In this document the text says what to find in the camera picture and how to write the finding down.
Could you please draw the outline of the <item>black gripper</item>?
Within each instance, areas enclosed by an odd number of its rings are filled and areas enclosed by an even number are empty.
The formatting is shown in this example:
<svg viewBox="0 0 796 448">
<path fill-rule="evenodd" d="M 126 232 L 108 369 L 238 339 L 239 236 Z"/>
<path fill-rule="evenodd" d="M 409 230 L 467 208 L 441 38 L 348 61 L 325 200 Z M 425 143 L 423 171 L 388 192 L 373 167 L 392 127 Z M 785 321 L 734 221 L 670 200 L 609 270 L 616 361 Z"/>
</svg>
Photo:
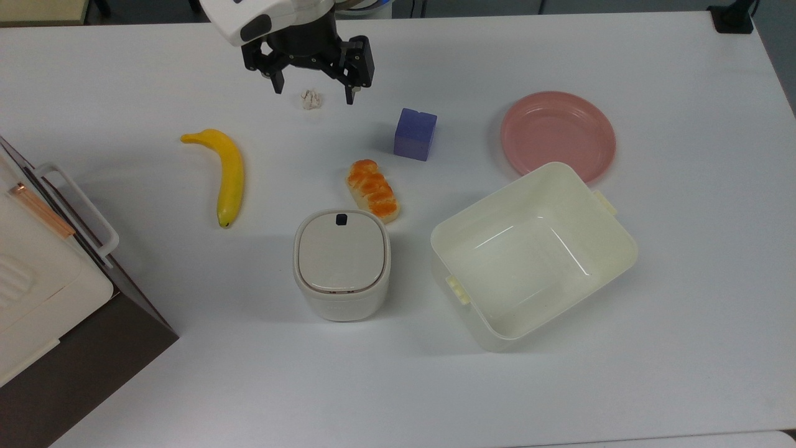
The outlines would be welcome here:
<svg viewBox="0 0 796 448">
<path fill-rule="evenodd" d="M 288 60 L 315 60 L 322 71 L 340 82 L 346 92 L 346 104 L 353 105 L 358 91 L 373 84 L 375 65 L 369 37 L 356 35 L 342 40 L 336 31 L 333 15 L 313 22 L 289 26 L 266 37 L 270 54 L 262 53 L 262 42 L 248 42 L 241 47 L 244 67 L 270 80 L 276 94 L 284 88 Z"/>
</svg>

